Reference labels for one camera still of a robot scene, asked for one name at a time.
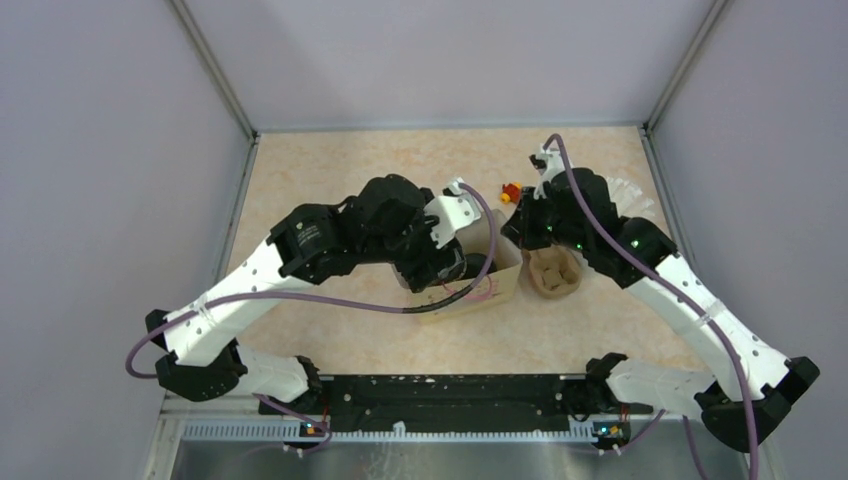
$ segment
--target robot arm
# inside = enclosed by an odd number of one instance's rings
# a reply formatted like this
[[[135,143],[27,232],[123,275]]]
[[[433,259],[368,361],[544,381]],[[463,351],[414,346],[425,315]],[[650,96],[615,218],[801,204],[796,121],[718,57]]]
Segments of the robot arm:
[[[156,363],[160,385],[192,401],[226,393],[308,401],[301,396],[320,389],[317,369],[308,359],[263,354],[235,340],[281,298],[216,301],[244,292],[296,293],[363,263],[390,263],[414,292],[452,281],[465,269],[454,235],[481,217],[475,199],[459,188],[461,182],[456,179],[446,195],[434,196],[389,175],[372,179],[341,204],[296,207],[241,265],[197,300],[148,315],[152,331],[186,312],[197,313],[154,340],[168,352]]]
[[[518,208],[501,233],[519,248],[564,245],[579,251],[590,267],[657,312],[710,370],[680,371],[610,354],[607,362],[600,363],[607,367],[605,383],[616,399],[700,416],[722,442],[747,451],[742,392],[724,345],[707,325],[712,319],[740,356],[754,403],[759,441],[764,440],[818,377],[815,364],[806,357],[789,359],[754,335],[702,284],[656,225],[643,218],[620,217],[610,200],[606,180],[590,169],[574,168],[582,196],[604,230],[628,253],[703,306],[708,316],[694,313],[598,234],[577,202],[558,150],[541,148],[530,160],[541,174],[539,185],[524,189]]]

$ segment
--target marble-patterned surface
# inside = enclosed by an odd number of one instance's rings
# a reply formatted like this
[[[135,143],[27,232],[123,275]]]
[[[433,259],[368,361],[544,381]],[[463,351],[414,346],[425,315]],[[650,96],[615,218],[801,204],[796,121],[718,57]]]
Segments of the marble-patterned surface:
[[[509,216],[500,185],[532,185],[527,157],[550,133],[562,134],[572,163],[629,180],[657,202],[635,127],[526,128],[294,133],[263,135],[238,227],[230,269],[271,226],[301,203],[338,203],[372,177],[398,173],[441,190],[460,175]],[[439,323],[327,305],[284,302],[240,337],[277,355],[306,355],[324,373],[583,372],[607,352],[701,369],[692,350],[649,308],[610,280],[584,271],[580,289],[546,300],[522,272],[511,302]],[[403,306],[406,292],[386,265],[361,266],[310,293]]]

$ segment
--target small red toy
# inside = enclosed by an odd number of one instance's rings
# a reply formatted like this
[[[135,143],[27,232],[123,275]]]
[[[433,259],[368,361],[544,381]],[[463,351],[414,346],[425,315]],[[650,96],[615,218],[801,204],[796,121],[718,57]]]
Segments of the small red toy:
[[[507,183],[501,187],[501,202],[515,203],[521,200],[521,184]]]

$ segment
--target cable clip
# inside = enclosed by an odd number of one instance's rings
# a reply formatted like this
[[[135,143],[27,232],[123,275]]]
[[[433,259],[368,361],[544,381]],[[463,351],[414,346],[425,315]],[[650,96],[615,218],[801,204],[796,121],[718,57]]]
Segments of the cable clip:
[[[203,293],[197,300],[191,302],[189,307],[197,313],[197,316],[206,321],[206,323],[210,326],[215,324],[215,319],[212,317],[212,313],[209,312],[209,309],[206,308],[206,303],[208,302],[206,298],[206,292]]]
[[[726,310],[727,307],[724,306],[724,303],[722,303],[721,300],[716,298],[713,300],[713,303],[711,303],[709,307],[704,309],[704,311],[707,312],[706,315],[701,315],[694,322],[687,323],[686,325],[673,329],[674,333],[683,337],[692,333],[695,330],[700,330],[701,327],[708,324],[710,321],[712,321],[712,319],[724,313]]]

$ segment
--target gray wall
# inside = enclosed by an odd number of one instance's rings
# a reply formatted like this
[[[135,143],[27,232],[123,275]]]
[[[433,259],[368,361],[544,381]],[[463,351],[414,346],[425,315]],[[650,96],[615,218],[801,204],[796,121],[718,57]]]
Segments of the gray wall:
[[[843,478],[848,3],[737,1],[656,134],[706,283],[822,376],[777,432],[789,478]]]
[[[2,2],[0,88],[0,476],[136,478],[123,358],[212,280],[246,139],[161,0]]]
[[[187,0],[259,130],[637,123],[712,0]]]

